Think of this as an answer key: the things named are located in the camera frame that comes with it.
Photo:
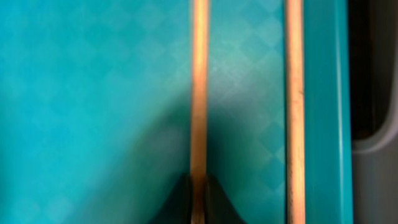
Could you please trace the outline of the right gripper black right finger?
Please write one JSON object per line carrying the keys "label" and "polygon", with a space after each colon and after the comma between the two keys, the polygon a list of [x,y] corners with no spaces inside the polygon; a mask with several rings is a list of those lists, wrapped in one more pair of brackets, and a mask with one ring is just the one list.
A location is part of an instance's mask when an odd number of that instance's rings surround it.
{"label": "right gripper black right finger", "polygon": [[213,175],[206,177],[203,197],[205,224],[245,224]]}

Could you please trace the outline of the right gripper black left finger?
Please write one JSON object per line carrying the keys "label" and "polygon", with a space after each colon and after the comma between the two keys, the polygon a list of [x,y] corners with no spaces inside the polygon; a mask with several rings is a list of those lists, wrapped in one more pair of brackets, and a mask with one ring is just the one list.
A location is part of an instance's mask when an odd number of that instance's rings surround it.
{"label": "right gripper black left finger", "polygon": [[192,179],[181,175],[163,206],[149,224],[191,224],[192,220]]}

